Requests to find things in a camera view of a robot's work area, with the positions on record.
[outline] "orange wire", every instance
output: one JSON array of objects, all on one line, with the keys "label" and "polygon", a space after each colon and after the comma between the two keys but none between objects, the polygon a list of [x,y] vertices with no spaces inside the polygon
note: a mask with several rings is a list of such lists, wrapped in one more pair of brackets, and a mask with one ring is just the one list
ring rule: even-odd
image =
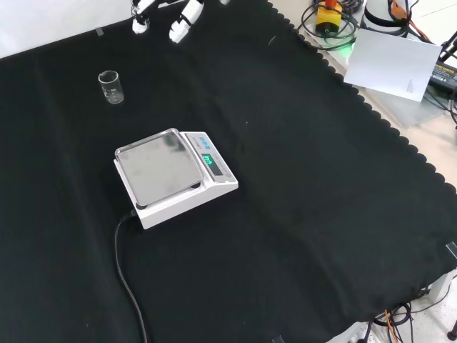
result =
[{"label": "orange wire", "polygon": [[423,33],[421,30],[418,29],[418,27],[413,23],[413,21],[409,21],[409,24],[416,29],[418,33],[420,33],[422,36],[424,36],[427,40],[430,40],[425,33]]},{"label": "orange wire", "polygon": [[[393,7],[396,9],[396,8],[399,8],[399,9],[402,9],[398,4],[397,4],[397,0],[392,0],[392,4],[393,4]],[[409,21],[409,24],[416,29],[416,31],[422,35],[425,39],[427,39],[428,41],[430,41],[430,39],[427,37],[427,35],[425,33],[423,33],[414,23],[412,20]]]},{"label": "orange wire", "polygon": [[388,328],[391,330],[392,336],[393,336],[393,338],[395,339],[395,342],[398,343],[397,336],[395,335],[395,332],[393,332],[393,329],[392,329],[392,327],[391,327],[391,319],[388,317],[388,315],[387,315],[387,310],[386,310],[386,309],[384,310],[384,314],[386,315],[387,326],[388,326]]}]

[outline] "green light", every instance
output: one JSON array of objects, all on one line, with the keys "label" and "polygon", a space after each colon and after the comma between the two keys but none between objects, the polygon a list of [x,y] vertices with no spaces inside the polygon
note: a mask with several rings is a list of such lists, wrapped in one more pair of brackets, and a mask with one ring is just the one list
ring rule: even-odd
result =
[{"label": "green light", "polygon": [[208,155],[203,155],[203,159],[205,160],[206,164],[213,164],[211,157]]}]

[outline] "white robot finger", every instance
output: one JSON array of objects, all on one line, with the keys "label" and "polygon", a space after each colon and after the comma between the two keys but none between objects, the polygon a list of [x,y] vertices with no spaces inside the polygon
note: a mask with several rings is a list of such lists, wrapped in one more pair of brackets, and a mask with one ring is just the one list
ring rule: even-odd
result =
[{"label": "white robot finger", "polygon": [[143,12],[155,2],[156,0],[140,0],[134,7],[134,20],[131,28],[136,34],[142,34],[149,28],[149,18],[143,15]]},{"label": "white robot finger", "polygon": [[177,21],[171,25],[170,39],[179,43],[199,19],[203,11],[204,0],[189,0]]}]

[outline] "yellow object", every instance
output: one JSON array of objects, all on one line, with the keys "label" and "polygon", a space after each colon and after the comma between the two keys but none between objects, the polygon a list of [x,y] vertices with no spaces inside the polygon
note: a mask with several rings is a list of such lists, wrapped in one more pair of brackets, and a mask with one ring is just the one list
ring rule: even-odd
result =
[{"label": "yellow object", "polygon": [[[325,6],[325,2],[322,1],[320,5]],[[335,9],[342,12],[340,4],[336,4]],[[341,14],[332,11],[331,9],[325,9],[323,7],[317,8],[317,20],[316,20],[316,32],[325,34],[330,32],[338,32],[341,25]]]}]

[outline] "white paper sheet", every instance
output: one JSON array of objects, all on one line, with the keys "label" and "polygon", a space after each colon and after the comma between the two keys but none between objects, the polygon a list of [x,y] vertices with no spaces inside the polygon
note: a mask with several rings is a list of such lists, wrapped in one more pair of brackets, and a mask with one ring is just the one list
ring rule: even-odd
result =
[{"label": "white paper sheet", "polygon": [[344,81],[420,101],[441,47],[359,30]]}]

